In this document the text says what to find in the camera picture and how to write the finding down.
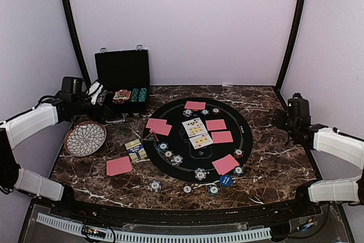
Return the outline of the red chip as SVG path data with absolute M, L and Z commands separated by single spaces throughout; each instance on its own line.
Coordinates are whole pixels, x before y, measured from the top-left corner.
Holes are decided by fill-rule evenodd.
M 244 156 L 244 151 L 241 149 L 235 149 L 234 150 L 234 157 L 236 158 L 243 158 Z
M 220 114 L 220 113 L 221 113 L 221 110 L 220 110 L 219 108 L 213 108 L 213 109 L 212 109 L 212 113 L 213 113 L 214 115 L 218 115 L 218 114 Z

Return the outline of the red card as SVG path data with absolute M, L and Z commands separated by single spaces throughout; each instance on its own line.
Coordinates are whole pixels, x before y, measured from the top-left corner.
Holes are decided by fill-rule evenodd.
M 146 128 L 150 130 L 164 130 L 167 124 L 167 120 L 164 119 L 157 119 L 157 118 L 149 118 L 146 123 Z
M 206 102 L 199 102 L 199 101 L 187 101 L 184 106 L 184 109 L 190 109 L 190 110 L 204 110 L 205 108 L 206 108 Z
M 219 175 L 225 175 L 239 166 L 239 162 L 231 154 L 228 154 L 221 159 L 213 161 L 212 165 Z
M 154 127 L 154 132 L 156 134 L 168 136 L 170 134 L 171 129 L 172 129 L 172 125 L 158 124 Z

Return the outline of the red playing card deck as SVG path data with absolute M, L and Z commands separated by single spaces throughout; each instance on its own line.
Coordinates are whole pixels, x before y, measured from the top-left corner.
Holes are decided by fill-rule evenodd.
M 106 162 L 106 174 L 107 176 L 116 176 L 131 172 L 133 169 L 128 156 L 124 156 L 118 159 L 109 160 Z

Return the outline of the blue small blind button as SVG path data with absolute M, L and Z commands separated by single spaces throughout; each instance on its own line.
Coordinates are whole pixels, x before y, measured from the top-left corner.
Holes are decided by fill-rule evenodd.
M 219 181 L 222 187 L 230 187 L 233 184 L 233 178 L 230 175 L 220 176 Z

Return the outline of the white blue chip top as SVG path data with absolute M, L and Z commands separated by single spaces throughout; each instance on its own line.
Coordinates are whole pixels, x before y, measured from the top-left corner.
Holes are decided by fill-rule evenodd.
M 184 117 L 191 117 L 193 115 L 193 110 L 191 109 L 184 109 L 183 116 Z

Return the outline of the orange chip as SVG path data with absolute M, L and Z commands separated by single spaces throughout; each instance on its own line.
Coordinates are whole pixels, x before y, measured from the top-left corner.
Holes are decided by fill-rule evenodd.
M 167 150 L 167 151 L 164 152 L 163 156 L 166 159 L 171 159 L 174 156 L 174 153 L 171 150 Z

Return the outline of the teal blue chip stack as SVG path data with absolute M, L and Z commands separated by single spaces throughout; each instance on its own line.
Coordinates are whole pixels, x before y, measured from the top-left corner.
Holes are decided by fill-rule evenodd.
M 209 196 L 218 196 L 221 190 L 220 187 L 217 185 L 209 185 L 208 186 L 208 195 Z

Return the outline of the white blue chip bottom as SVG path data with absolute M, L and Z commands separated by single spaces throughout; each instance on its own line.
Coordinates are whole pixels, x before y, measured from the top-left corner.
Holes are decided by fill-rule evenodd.
M 206 179 L 206 171 L 203 168 L 197 168 L 195 170 L 195 178 L 199 181 Z

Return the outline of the blue white chip stack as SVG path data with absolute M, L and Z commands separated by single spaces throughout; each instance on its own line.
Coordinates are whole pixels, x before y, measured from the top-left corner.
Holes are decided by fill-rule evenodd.
M 159 193 L 162 189 L 162 184 L 158 180 L 153 180 L 149 184 L 149 190 L 153 193 Z

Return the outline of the brown white chip stack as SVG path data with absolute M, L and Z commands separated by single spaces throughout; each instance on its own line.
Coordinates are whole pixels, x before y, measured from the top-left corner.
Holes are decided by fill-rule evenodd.
M 193 193 L 193 189 L 192 189 L 192 187 L 190 185 L 185 185 L 183 187 L 183 194 L 190 195 L 192 193 Z

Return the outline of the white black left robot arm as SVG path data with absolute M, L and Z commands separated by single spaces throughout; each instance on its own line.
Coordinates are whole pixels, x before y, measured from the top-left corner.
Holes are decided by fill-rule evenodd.
M 20 143 L 48 127 L 72 122 L 77 116 L 88 116 L 88 122 L 80 123 L 68 134 L 65 148 L 77 157 L 96 152 L 106 139 L 103 124 L 110 115 L 104 104 L 107 90 L 99 81 L 86 89 L 83 84 L 81 78 L 65 77 L 60 91 L 54 96 L 45 95 L 31 109 L 1 122 L 2 193 L 8 195 L 17 190 L 58 201 L 58 209 L 68 218 L 80 214 L 80 205 L 72 199 L 71 187 L 22 168 L 13 151 Z

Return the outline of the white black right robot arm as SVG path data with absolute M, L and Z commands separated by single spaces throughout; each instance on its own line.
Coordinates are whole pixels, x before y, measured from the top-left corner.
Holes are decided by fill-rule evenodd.
M 306 110 L 278 110 L 272 124 L 308 149 L 321 178 L 296 190 L 290 211 L 302 217 L 313 205 L 338 203 L 349 220 L 363 220 L 363 115 L 345 113 L 338 126 L 313 123 Z

